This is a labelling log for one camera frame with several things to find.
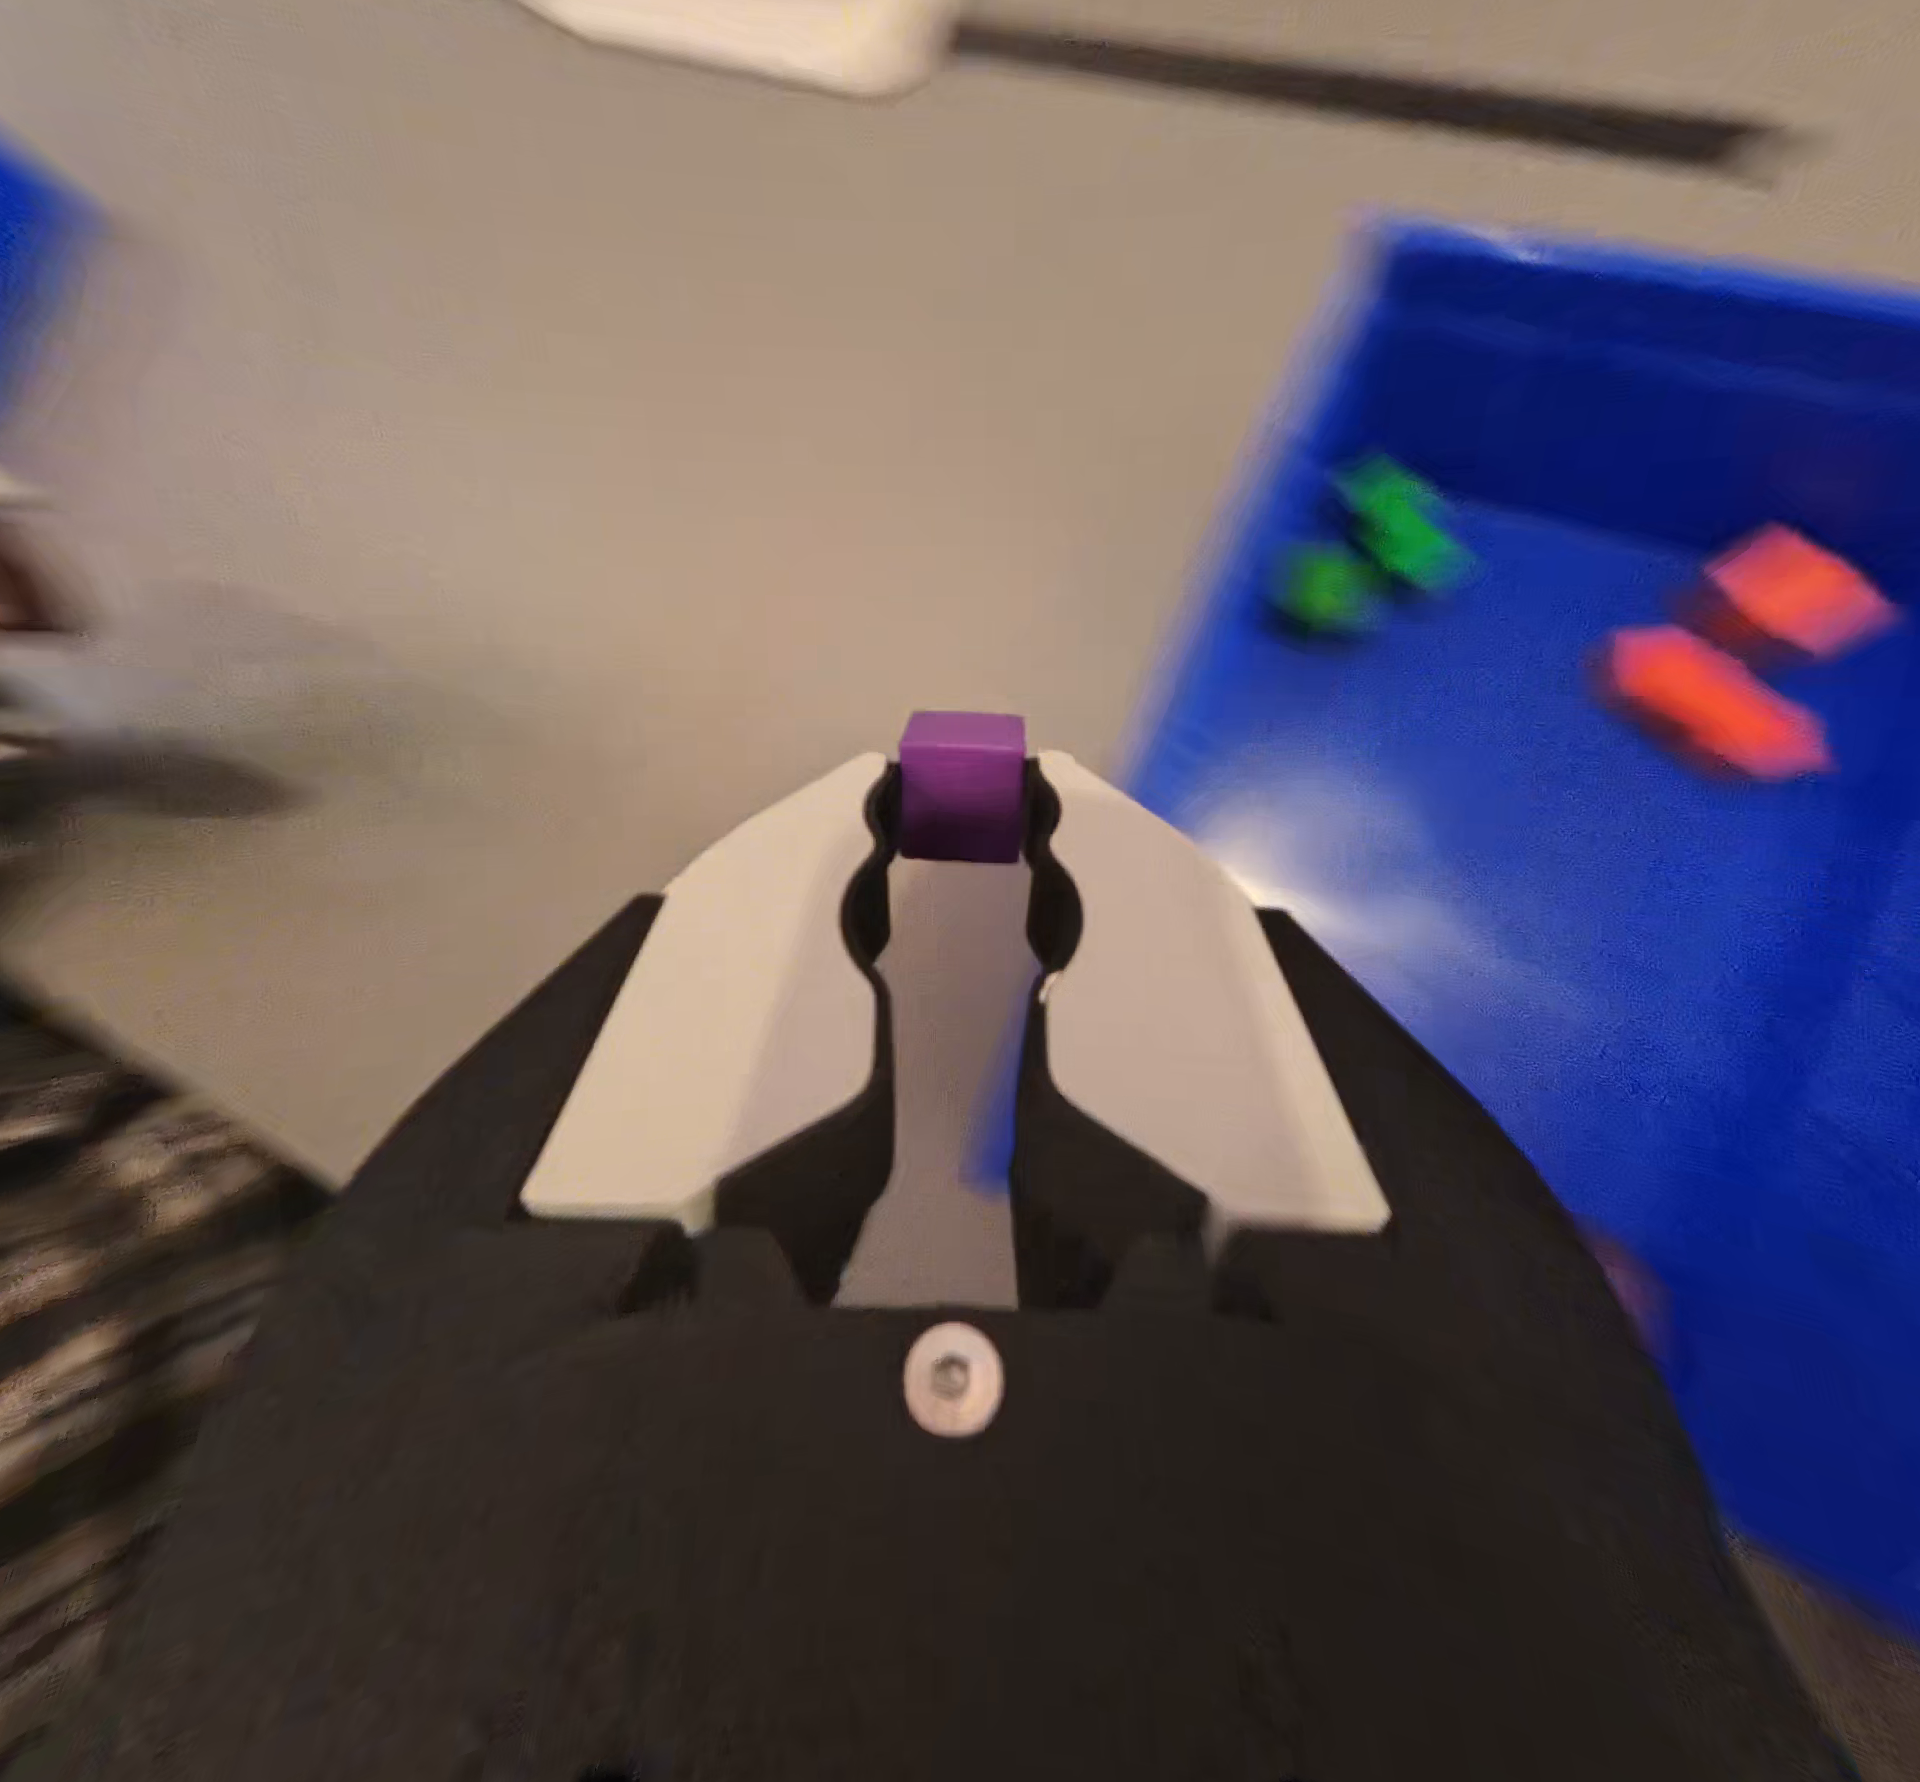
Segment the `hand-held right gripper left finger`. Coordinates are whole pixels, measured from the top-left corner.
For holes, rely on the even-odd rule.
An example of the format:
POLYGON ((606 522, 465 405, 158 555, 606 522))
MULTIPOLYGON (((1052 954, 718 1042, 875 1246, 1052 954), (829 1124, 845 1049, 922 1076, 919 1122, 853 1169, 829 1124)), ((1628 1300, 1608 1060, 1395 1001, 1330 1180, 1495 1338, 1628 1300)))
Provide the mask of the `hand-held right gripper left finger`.
POLYGON ((868 1087, 878 993, 843 905, 874 855, 864 811, 887 767, 854 755, 668 881, 522 1185, 528 1216, 702 1234, 727 1176, 868 1087))

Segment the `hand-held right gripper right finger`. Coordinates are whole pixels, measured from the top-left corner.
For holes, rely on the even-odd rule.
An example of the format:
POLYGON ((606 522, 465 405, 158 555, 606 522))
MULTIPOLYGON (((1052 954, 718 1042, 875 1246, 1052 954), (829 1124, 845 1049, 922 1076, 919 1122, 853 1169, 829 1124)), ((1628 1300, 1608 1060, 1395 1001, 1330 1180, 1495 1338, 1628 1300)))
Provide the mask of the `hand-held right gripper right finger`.
POLYGON ((1379 1234, 1389 1204, 1240 883, 1069 752, 1032 763, 1047 1076, 1213 1234, 1379 1234))

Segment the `blue plastic bin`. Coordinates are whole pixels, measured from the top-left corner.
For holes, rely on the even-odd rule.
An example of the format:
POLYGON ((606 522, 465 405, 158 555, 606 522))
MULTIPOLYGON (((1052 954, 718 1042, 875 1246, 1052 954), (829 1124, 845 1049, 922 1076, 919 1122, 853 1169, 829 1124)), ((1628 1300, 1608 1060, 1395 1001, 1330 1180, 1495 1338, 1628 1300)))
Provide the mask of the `blue plastic bin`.
POLYGON ((1235 477, 1118 786, 1292 917, 1667 1294, 1725 1520, 1916 1638, 1916 285, 1380 224, 1235 477), (1268 608, 1386 454, 1476 557, 1319 641, 1268 608), (1769 668, 1830 774, 1704 773, 1608 635, 1785 523, 1903 619, 1769 668))

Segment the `green cube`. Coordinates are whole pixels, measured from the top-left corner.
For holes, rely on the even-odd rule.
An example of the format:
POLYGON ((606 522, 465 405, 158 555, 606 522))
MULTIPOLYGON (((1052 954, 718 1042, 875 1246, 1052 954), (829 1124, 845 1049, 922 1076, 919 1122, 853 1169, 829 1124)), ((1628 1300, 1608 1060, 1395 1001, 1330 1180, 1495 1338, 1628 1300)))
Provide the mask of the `green cube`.
POLYGON ((1473 576, 1476 557, 1453 530, 1447 501, 1413 468, 1367 454, 1337 468, 1330 486, 1352 542, 1393 587, 1443 597, 1473 576))
POLYGON ((1285 548, 1266 576, 1270 612, 1319 641, 1356 641, 1384 615, 1384 576, 1354 546, 1313 540, 1285 548))

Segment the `orange cube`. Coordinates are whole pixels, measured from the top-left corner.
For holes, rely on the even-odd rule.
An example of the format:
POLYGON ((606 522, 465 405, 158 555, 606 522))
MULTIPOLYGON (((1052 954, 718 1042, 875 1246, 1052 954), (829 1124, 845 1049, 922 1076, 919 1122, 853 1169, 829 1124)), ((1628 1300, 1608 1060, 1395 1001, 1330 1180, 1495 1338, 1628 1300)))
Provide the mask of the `orange cube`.
POLYGON ((1694 635, 1756 671, 1840 660, 1901 619, 1856 564, 1785 523, 1709 558, 1683 615, 1694 635))
POLYGON ((1597 648, 1595 677, 1611 710, 1704 773, 1786 783, 1834 767, 1813 710, 1680 624, 1608 635, 1597 648))

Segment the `blue plastic object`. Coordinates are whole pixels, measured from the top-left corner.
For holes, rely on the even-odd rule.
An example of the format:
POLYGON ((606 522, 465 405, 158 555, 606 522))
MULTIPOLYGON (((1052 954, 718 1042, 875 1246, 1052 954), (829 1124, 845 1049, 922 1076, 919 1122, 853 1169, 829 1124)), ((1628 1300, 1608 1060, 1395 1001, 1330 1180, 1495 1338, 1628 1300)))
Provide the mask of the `blue plastic object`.
POLYGON ((1 421, 10 421, 34 359, 96 237, 92 200, 1 138, 1 421))

